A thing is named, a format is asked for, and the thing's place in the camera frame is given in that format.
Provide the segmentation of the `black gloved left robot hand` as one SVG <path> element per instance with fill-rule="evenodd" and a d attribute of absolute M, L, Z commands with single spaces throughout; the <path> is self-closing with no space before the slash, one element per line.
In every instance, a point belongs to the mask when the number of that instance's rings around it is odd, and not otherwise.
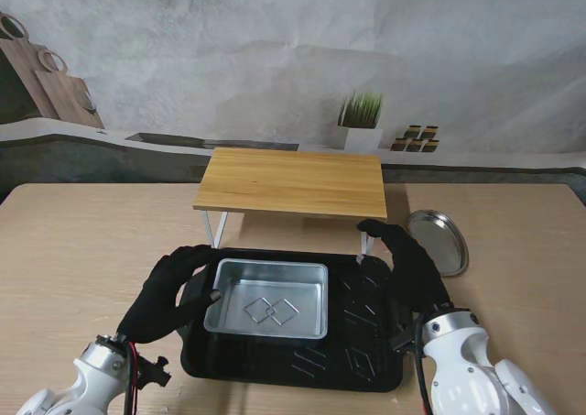
<path fill-rule="evenodd" d="M 195 299 L 178 305 L 176 299 L 182 286 L 194 278 L 198 268 L 210 263 L 219 254 L 208 245 L 181 246 L 164 255 L 155 264 L 141 291 L 116 333 L 134 344 L 150 344 L 189 324 L 198 313 L 206 311 L 222 294 L 204 291 Z"/>

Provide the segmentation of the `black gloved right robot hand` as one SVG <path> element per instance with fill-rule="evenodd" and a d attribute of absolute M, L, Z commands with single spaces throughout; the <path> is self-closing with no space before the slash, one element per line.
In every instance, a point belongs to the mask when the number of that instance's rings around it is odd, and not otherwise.
<path fill-rule="evenodd" d="M 435 263 L 404 228 L 365 219 L 357 224 L 357 229 L 369 237 L 380 238 L 390 251 L 393 267 L 389 288 L 399 303 L 417 313 L 433 313 L 453 306 Z"/>

